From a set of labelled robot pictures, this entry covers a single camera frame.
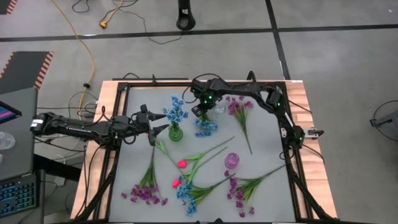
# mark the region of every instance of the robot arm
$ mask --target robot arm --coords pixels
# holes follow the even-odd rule
[[[195,98],[200,100],[200,104],[192,108],[192,112],[196,116],[201,116],[212,109],[216,105],[216,101],[220,101],[225,94],[250,96],[257,101],[261,108],[277,117],[286,131],[286,138],[290,147],[300,149],[303,146],[304,131],[300,126],[294,125],[287,114],[284,96],[278,88],[257,83],[255,79],[249,83],[230,85],[221,78],[214,78],[207,82],[192,80],[190,91]],[[261,96],[262,91],[268,92],[265,101]]]
[[[146,105],[142,105],[141,110],[133,116],[135,119],[127,116],[115,116],[106,121],[90,122],[65,118],[51,112],[41,113],[34,117],[30,130],[36,136],[66,134],[94,140],[101,147],[111,150],[118,145],[118,141],[122,141],[124,138],[147,133],[149,144],[154,146],[156,135],[163,131],[168,124],[151,129],[149,121],[164,118],[165,115],[151,113],[147,110]]]

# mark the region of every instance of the keyboard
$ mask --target keyboard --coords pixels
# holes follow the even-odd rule
[[[35,174],[0,182],[0,218],[38,206]]]

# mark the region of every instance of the green leaf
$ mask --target green leaf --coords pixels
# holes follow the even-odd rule
[[[164,142],[161,139],[156,139],[155,145],[158,149],[160,149],[164,154],[168,155],[169,152],[167,151],[166,147],[164,146]]]

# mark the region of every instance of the desk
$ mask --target desk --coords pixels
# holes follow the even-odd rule
[[[105,115],[107,117],[111,117],[114,111],[114,104],[116,100],[116,95],[118,92],[118,84],[119,82],[129,82],[129,83],[151,83],[152,81],[146,80],[124,80],[124,81],[105,81],[103,82],[101,93],[99,94],[98,106],[95,114],[94,120],[96,121],[101,116],[101,107],[105,106]],[[165,81],[157,81],[158,83],[189,83],[190,81],[186,80],[165,80]],[[272,82],[269,80],[261,80],[259,82]],[[285,81],[287,94],[290,101],[303,106],[306,109],[310,109],[307,95],[305,93],[304,84],[302,81]],[[118,114],[122,114],[124,108],[124,94],[120,97],[120,104],[118,110]],[[298,106],[290,104],[290,109],[292,112],[293,120],[296,125],[299,125],[303,128],[313,127],[312,115],[301,109]],[[314,150],[320,153],[320,147],[317,140],[305,139],[304,144],[313,148]],[[87,146],[86,151],[86,164],[89,164],[91,158],[98,145],[90,141]],[[328,178],[326,176],[325,166],[323,165],[322,160],[313,152],[305,149],[304,147],[300,151],[301,160],[303,164],[303,170],[305,174],[305,180],[307,183],[307,188],[314,196],[316,201],[323,207],[323,209],[331,216],[336,217],[335,206],[333,203],[333,199],[331,196]],[[100,150],[95,154],[93,158],[93,163],[91,165],[90,170],[90,184],[88,186],[88,201],[94,197],[95,193],[98,190],[101,171],[104,164],[105,150]],[[110,171],[111,166],[113,164],[113,159],[109,160],[108,170]],[[109,188],[103,195],[102,203],[99,208],[99,216],[98,218],[106,217],[106,206],[108,203],[108,195]],[[297,189],[298,195],[298,203],[300,208],[300,214],[302,218],[306,218],[307,214],[305,213],[305,205],[303,201],[302,194],[299,189]],[[71,218],[75,218],[78,215],[79,209],[82,206],[82,203],[85,198],[85,175],[84,171],[81,172],[80,181],[76,192],[75,202],[73,204]]]

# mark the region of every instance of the gray floor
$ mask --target gray floor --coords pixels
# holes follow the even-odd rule
[[[106,30],[101,29],[98,21],[113,7],[110,0],[90,1],[91,11],[87,14],[75,14],[70,9],[75,1],[57,2],[79,34],[144,31],[142,21],[123,12],[117,12]],[[398,24],[398,3],[394,0],[273,0],[272,5],[279,27]],[[192,0],[192,6],[196,30],[271,26],[261,0]],[[176,0],[150,0],[140,1],[129,10],[147,19],[149,32],[172,31],[177,30],[176,7]],[[72,35],[48,0],[19,0],[11,16],[0,16],[0,24],[0,37]],[[290,76],[304,80],[315,124],[326,132],[320,144],[338,216],[357,222],[395,223],[397,143],[371,128],[369,119],[381,103],[397,99],[397,29],[280,36]],[[191,35],[166,45],[146,38],[85,42],[96,60],[91,91],[96,96],[103,80],[122,77],[127,72],[141,77],[155,74],[188,78],[213,72],[224,78],[245,78],[253,70],[261,79],[284,79],[271,33]],[[90,58],[77,41],[2,42],[0,63],[6,63],[9,54],[18,50],[55,52],[39,91],[39,106],[66,106],[69,97],[81,90],[90,75]],[[72,101],[73,106],[77,104],[78,98]],[[381,115],[396,109],[398,104],[391,105]],[[67,111],[57,112],[67,115]],[[58,140],[65,147],[72,147],[75,141]],[[44,146],[37,146],[36,151],[50,158],[65,155],[64,151]],[[66,194],[73,188],[75,185],[67,184],[58,190],[48,204],[52,210],[47,213],[64,210]],[[64,219],[64,213],[58,213],[47,217],[46,222]]]

